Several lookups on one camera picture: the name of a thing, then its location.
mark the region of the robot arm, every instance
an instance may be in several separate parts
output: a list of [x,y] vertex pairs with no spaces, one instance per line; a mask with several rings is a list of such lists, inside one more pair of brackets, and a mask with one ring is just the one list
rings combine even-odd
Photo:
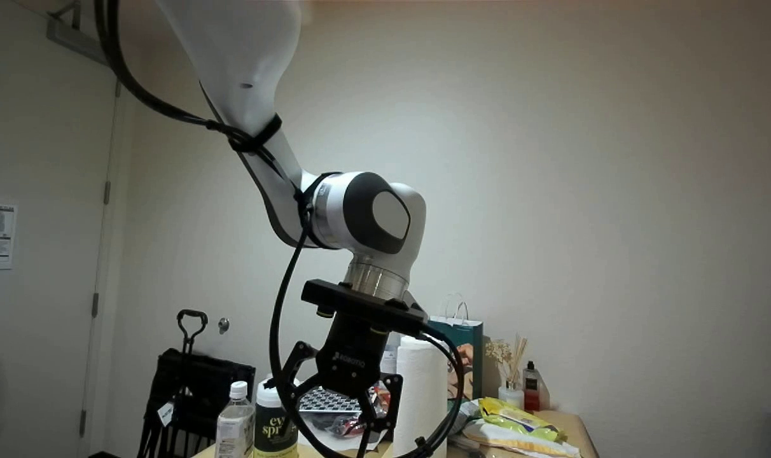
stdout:
[[[225,124],[251,135],[275,117],[275,88],[295,54],[301,28],[296,2],[156,0],[193,62],[202,88]],[[281,130],[266,145],[279,169],[239,153],[263,195],[278,238],[295,246],[301,233],[293,188],[317,179],[301,168]],[[426,207],[400,183],[365,172],[325,177],[312,195],[307,246],[348,249],[345,283],[378,298],[401,299],[420,249]]]

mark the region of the reed diffuser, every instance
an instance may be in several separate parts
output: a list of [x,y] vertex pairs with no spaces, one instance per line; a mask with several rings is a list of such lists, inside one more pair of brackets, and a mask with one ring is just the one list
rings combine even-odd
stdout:
[[490,341],[485,346],[485,355],[496,362],[504,379],[504,386],[499,386],[499,399],[513,406],[524,406],[524,391],[520,389],[522,374],[519,369],[526,346],[527,339],[518,334],[513,350],[504,340]]

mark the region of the wooden table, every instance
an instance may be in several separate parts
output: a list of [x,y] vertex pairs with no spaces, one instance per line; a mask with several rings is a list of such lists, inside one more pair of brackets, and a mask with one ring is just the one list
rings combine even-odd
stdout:
[[[582,458],[598,458],[597,450],[595,450],[592,439],[589,438],[589,433],[587,432],[586,427],[583,426],[583,421],[581,421],[580,417],[570,413],[554,411],[536,412],[536,415],[543,420],[555,424],[558,429],[565,431],[567,436],[566,441],[581,450]],[[215,445],[202,450],[195,455],[194,458],[214,458],[214,452]],[[485,452],[487,458],[491,458],[492,456],[495,456],[495,458],[519,458],[521,456],[517,453],[510,452],[509,450],[485,446],[482,446],[482,452]],[[356,450],[345,450],[345,452],[341,453],[346,456],[354,456],[356,455]],[[450,458],[465,458],[466,456],[463,450],[459,450],[455,447],[449,447],[447,449],[447,455]],[[321,458],[321,455],[319,455],[315,449],[302,444],[298,444],[298,456],[299,458]],[[391,458],[391,443],[382,441],[377,448],[366,454],[366,458]]]

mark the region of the white bottle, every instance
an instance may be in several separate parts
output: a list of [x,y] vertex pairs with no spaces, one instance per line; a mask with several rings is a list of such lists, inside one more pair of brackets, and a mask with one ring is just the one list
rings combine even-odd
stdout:
[[230,402],[216,424],[214,458],[246,458],[253,448],[255,408],[247,400],[247,382],[230,386]]

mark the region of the door hinge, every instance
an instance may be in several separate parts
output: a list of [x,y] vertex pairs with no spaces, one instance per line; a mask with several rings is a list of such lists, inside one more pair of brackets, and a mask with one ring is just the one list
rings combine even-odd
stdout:
[[92,296],[92,318],[97,318],[97,309],[100,305],[100,293],[94,293]]
[[109,205],[109,199],[111,198],[111,182],[106,182],[106,189],[103,190],[103,205]]
[[82,410],[80,411],[80,437],[82,438],[84,435],[86,435],[86,411]]

